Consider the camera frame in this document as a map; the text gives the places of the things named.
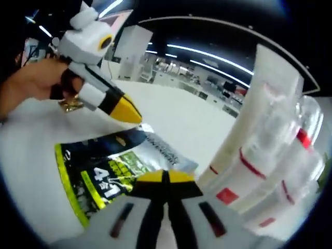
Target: hand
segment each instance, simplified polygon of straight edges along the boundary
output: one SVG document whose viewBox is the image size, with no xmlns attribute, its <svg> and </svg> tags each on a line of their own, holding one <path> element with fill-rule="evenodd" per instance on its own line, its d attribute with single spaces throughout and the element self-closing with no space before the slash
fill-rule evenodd
<svg viewBox="0 0 332 249">
<path fill-rule="evenodd" d="M 56 59 L 44 59 L 37 63 L 29 64 L 21 68 L 17 74 L 17 89 L 27 98 L 45 100 L 50 98 L 51 88 L 60 84 L 61 75 L 67 69 L 67 64 Z M 77 78 L 73 81 L 74 89 L 79 92 L 82 87 L 82 80 Z M 66 98 L 72 98 L 69 93 L 63 92 Z"/>
<path fill-rule="evenodd" d="M 28 98 L 50 98 L 52 86 L 60 84 L 61 75 L 66 69 L 65 63 L 56 59 L 44 59 L 24 66 L 11 75 L 0 86 L 0 120 Z M 79 92 L 82 79 L 73 80 L 73 87 Z M 67 92 L 63 92 L 63 95 L 65 98 L 72 98 Z"/>
</svg>

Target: red label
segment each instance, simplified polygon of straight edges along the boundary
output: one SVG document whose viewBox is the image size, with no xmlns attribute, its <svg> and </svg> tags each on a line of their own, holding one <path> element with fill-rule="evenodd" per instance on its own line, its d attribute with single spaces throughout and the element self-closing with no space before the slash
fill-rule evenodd
<svg viewBox="0 0 332 249">
<path fill-rule="evenodd" d="M 311 140 L 304 129 L 300 129 L 296 137 L 299 139 L 305 149 L 309 148 L 311 145 Z"/>
<path fill-rule="evenodd" d="M 275 222 L 275 218 L 268 218 L 264 220 L 261 224 L 259 224 L 260 227 L 267 227 L 271 223 Z"/>
<path fill-rule="evenodd" d="M 224 188 L 216 195 L 216 197 L 224 204 L 229 205 L 233 201 L 235 201 L 239 196 L 229 188 Z"/>
</svg>

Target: product package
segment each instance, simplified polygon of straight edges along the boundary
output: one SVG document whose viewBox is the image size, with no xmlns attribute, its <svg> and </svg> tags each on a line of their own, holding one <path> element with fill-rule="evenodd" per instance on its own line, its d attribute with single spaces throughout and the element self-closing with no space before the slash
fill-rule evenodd
<svg viewBox="0 0 332 249">
<path fill-rule="evenodd" d="M 61 181 L 83 226 L 137 177 L 156 170 L 193 172 L 198 164 L 163 141 L 148 124 L 77 143 L 56 144 Z"/>
</svg>

